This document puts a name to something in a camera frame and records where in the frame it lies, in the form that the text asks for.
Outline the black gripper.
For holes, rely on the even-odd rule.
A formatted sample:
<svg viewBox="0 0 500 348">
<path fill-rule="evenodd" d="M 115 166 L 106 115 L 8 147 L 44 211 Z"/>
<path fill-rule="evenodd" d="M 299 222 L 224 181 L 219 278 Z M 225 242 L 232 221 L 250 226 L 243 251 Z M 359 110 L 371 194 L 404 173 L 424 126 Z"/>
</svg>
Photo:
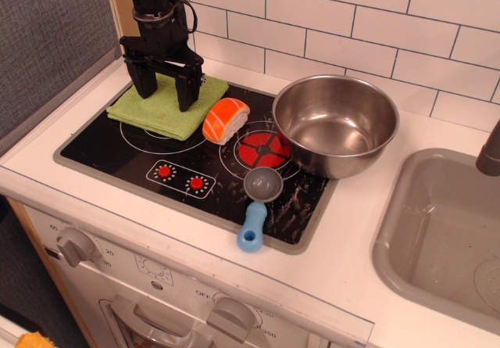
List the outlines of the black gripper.
<svg viewBox="0 0 500 348">
<path fill-rule="evenodd" d="M 181 63 L 175 76 L 177 99 L 181 112 L 198 100 L 203 81 L 204 59 L 188 46 L 190 29 L 181 13 L 134 14 L 139 36 L 122 36 L 120 44 L 132 59 Z M 127 70 L 138 94 L 146 99 L 157 89 L 156 75 L 147 63 L 125 59 Z"/>
</svg>

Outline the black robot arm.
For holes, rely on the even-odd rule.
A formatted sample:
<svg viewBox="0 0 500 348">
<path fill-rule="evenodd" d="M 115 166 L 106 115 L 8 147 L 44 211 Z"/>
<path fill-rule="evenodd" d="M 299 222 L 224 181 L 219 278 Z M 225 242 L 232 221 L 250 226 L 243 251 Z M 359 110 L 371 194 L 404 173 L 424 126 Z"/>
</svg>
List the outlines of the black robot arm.
<svg viewBox="0 0 500 348">
<path fill-rule="evenodd" d="M 128 73 L 139 95 L 146 99 L 158 87 L 156 75 L 175 80 L 177 100 L 182 112 L 198 100 L 204 73 L 204 59 L 188 46 L 189 35 L 198 26 L 188 26 L 187 0 L 132 0 L 133 18 L 137 22 L 138 37 L 123 36 L 124 60 Z"/>
</svg>

